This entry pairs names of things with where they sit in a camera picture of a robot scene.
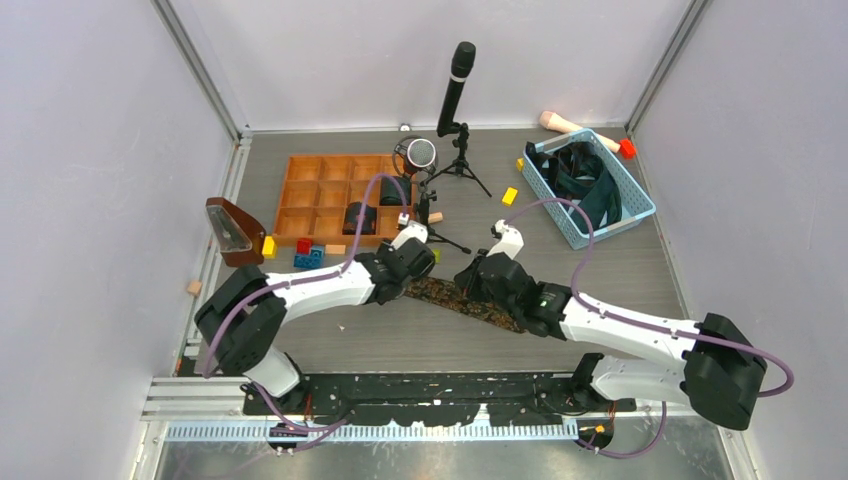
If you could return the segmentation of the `black key pattern tie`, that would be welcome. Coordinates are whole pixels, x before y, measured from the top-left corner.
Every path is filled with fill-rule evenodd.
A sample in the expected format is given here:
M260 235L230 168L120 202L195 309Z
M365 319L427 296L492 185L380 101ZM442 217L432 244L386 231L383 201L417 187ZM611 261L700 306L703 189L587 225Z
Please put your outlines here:
M453 281L423 277L411 281L406 287L404 295L513 333L522 334L526 332L504 309L492 302L470 299Z

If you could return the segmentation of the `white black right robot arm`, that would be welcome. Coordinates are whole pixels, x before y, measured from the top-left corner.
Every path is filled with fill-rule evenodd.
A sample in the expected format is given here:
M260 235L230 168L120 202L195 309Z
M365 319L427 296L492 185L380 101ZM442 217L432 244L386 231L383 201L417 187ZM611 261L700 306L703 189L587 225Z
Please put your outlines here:
M623 359L583 356L570 392L584 410L606 401L645 399L687 406L732 430L751 423L767 362L723 315L675 320L617 307L565 285L537 281L508 255L486 250L454 281L467 299L494 304L533 335L625 353Z

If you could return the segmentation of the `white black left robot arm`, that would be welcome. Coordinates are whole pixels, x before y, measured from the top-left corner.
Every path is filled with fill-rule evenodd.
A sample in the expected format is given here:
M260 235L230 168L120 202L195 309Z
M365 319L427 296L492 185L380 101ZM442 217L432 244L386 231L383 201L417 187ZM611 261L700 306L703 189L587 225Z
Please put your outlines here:
M305 405L307 389L299 367L274 345L281 327L336 307L393 301L434 264L432 250L412 237L359 253L348 265L287 274L239 267L195 314L207 344L202 374L246 377L280 412L296 413Z

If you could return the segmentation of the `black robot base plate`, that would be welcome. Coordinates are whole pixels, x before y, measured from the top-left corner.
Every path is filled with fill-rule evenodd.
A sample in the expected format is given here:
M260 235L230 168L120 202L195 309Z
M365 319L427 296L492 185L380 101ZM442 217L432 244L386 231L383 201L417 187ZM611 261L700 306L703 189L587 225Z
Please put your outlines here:
M305 415L320 426L466 426L485 412L494 426L552 425L564 416L633 412L632 398L591 396L568 373L311 374L267 405L244 383L248 416Z

